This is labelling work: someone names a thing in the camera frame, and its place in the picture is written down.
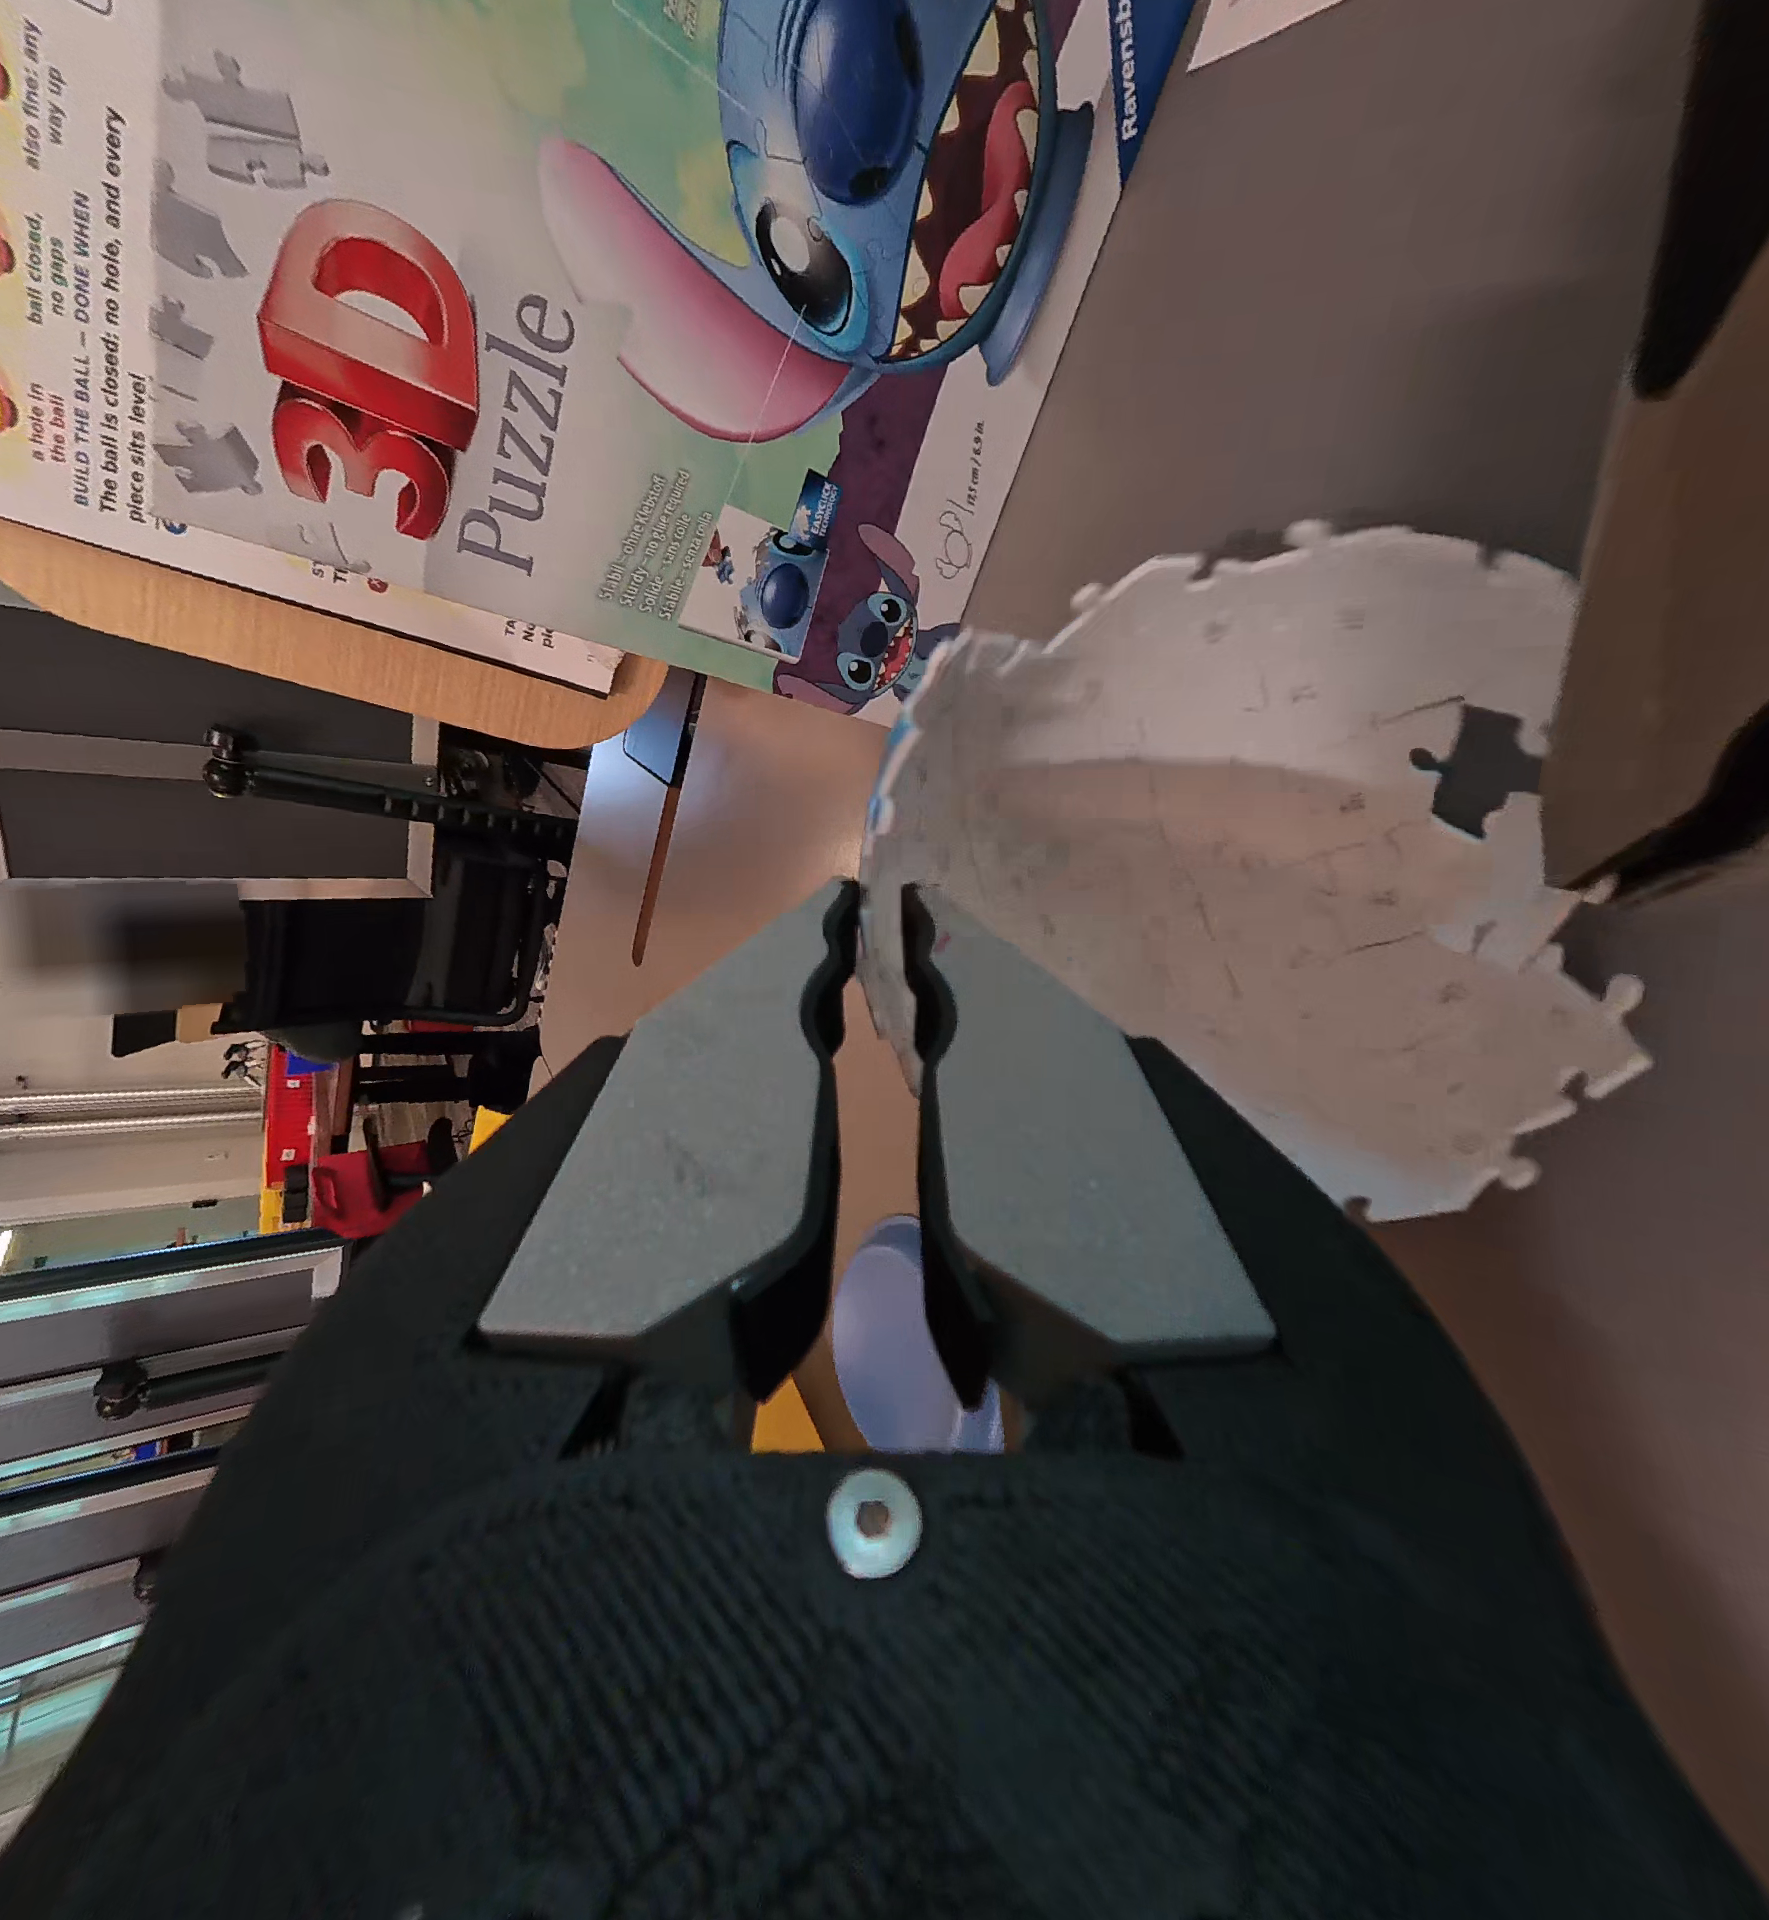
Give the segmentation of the printed paper leaflet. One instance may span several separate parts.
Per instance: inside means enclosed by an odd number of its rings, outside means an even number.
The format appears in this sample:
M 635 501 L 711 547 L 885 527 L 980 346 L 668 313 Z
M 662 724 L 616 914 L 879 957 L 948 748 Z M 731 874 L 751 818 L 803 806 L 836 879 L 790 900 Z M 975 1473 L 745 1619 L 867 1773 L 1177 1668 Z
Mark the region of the printed paper leaflet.
M 553 685 L 604 700 L 626 663 L 619 647 L 585 639 L 561 627 L 521 618 L 499 621 L 499 655 L 508 666 Z

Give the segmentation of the white half puzzle ball shell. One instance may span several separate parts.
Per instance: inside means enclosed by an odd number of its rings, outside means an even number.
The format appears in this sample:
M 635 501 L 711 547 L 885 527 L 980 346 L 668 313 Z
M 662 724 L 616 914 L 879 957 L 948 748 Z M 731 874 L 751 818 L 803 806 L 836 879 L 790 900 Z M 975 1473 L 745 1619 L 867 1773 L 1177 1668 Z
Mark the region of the white half puzzle ball shell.
M 1458 1213 L 1635 1083 L 1642 984 L 1592 992 L 1539 782 L 1577 584 L 1516 550 L 1294 524 L 1144 563 L 1051 639 L 926 664 L 872 792 L 858 975 L 908 1083 L 902 885 L 934 885 L 1168 1045 L 1328 1198 Z

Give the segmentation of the red storage box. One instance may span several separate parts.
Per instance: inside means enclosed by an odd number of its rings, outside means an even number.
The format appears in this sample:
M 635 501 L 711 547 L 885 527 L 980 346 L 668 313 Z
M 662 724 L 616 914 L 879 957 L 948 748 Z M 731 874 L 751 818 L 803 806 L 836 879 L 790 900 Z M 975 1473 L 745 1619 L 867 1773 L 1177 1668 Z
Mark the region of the red storage box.
M 272 1045 L 256 1230 L 382 1236 L 457 1161 L 451 1110 L 462 1099 L 452 1058 L 368 1044 L 321 1067 Z M 387 1141 L 371 1134 L 368 1117 L 391 1106 L 430 1110 L 430 1121 L 416 1137 Z

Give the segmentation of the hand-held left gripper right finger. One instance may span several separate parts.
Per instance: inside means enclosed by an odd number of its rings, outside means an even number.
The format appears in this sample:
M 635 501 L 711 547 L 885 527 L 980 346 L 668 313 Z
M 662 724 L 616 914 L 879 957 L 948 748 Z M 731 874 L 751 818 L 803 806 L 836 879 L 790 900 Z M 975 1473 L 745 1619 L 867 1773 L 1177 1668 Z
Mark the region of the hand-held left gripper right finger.
M 963 1404 L 1240 1359 L 1278 1330 L 1126 1035 L 938 889 L 901 893 L 926 1321 Z

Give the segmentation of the white paper sheet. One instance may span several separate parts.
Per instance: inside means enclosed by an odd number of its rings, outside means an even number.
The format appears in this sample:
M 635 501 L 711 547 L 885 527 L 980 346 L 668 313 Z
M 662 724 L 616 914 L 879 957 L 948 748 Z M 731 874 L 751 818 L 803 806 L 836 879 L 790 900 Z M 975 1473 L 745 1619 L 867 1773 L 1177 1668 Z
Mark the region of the white paper sheet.
M 1222 64 L 1341 5 L 1332 0 L 1206 2 L 1186 70 L 1197 73 Z

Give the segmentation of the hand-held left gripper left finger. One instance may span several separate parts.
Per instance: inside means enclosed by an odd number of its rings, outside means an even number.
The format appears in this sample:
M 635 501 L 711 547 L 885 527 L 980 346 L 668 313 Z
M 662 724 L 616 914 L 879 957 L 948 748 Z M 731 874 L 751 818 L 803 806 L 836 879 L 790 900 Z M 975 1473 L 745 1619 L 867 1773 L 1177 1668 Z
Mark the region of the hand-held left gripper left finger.
M 838 877 L 632 1027 L 486 1298 L 486 1346 L 777 1392 L 829 1303 L 855 948 Z

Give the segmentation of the metal drawer cabinet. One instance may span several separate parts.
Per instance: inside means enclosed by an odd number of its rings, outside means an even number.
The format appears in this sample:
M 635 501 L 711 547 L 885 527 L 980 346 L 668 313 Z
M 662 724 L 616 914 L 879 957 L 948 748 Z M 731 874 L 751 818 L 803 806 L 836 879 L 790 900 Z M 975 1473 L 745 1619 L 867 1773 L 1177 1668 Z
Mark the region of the metal drawer cabinet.
M 104 1697 L 223 1444 L 344 1261 L 297 1232 L 0 1279 L 0 1812 Z

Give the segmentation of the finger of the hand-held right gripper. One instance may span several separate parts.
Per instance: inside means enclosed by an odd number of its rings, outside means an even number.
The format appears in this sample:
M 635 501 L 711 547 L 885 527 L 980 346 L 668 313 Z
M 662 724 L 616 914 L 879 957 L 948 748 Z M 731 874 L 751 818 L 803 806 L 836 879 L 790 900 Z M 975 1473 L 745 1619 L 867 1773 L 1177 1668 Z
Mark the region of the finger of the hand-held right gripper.
M 1769 2 L 1706 2 L 1692 41 L 1635 393 L 1663 397 L 1769 241 Z
M 1769 877 L 1769 233 L 1734 286 L 1660 251 L 1600 468 L 1548 745 L 1548 879 Z

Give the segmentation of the dark panel with metal frame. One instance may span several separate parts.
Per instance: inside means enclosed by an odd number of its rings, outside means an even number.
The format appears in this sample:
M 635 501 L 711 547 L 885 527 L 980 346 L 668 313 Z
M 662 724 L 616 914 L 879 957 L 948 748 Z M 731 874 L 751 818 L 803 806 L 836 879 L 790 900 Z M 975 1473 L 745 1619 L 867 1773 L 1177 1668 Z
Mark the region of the dark panel with metal frame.
M 233 880 L 245 899 L 416 899 L 431 831 L 203 782 L 222 728 L 296 765 L 428 775 L 438 726 L 101 634 L 0 584 L 0 899 L 30 882 Z

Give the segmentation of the colourful cartoon puzzle box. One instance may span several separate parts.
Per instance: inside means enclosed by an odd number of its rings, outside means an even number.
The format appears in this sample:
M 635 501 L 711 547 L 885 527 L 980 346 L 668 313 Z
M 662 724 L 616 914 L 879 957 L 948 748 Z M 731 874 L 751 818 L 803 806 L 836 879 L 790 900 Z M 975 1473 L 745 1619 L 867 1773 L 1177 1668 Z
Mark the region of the colourful cartoon puzzle box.
M 1194 11 L 0 2 L 0 518 L 891 726 Z

